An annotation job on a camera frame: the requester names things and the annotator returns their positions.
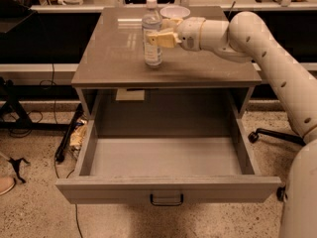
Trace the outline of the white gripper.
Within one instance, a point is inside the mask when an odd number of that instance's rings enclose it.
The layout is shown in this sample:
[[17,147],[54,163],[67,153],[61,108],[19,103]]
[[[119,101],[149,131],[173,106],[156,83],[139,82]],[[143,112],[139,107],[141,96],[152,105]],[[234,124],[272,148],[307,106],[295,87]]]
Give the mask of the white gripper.
[[174,32],[148,33],[147,41],[157,47],[175,48],[178,44],[186,51],[198,52],[200,50],[201,28],[206,19],[202,17],[190,17],[182,21],[181,18],[163,19],[161,28],[172,29]]

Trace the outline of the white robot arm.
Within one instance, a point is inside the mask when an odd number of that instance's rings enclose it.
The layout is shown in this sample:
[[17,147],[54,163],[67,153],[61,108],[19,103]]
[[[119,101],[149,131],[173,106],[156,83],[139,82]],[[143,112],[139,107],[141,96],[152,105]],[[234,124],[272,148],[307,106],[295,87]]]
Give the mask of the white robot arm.
[[166,19],[158,30],[146,34],[146,40],[154,46],[181,46],[258,64],[293,131],[305,143],[292,162],[285,185],[279,238],[317,238],[317,79],[253,12],[241,12],[230,21]]

